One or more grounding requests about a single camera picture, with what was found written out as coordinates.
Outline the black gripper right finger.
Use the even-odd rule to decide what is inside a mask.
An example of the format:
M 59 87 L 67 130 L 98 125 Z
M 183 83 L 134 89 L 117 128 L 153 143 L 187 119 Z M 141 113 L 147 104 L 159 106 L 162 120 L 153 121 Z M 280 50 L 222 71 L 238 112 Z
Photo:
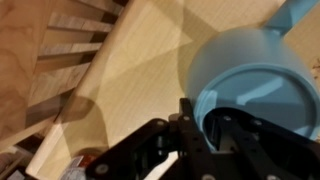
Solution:
M 233 108 L 208 113 L 208 139 L 231 150 L 249 180 L 320 180 L 320 144 Z

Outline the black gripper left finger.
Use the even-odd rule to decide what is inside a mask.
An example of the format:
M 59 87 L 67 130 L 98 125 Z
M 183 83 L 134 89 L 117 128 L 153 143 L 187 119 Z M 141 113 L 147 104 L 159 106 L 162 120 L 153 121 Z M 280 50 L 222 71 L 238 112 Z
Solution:
M 104 152 L 85 170 L 89 180 L 143 180 L 171 152 L 178 154 L 165 179 L 203 180 L 214 174 L 211 154 L 199 131 L 190 101 L 179 100 L 173 120 L 154 118 Z

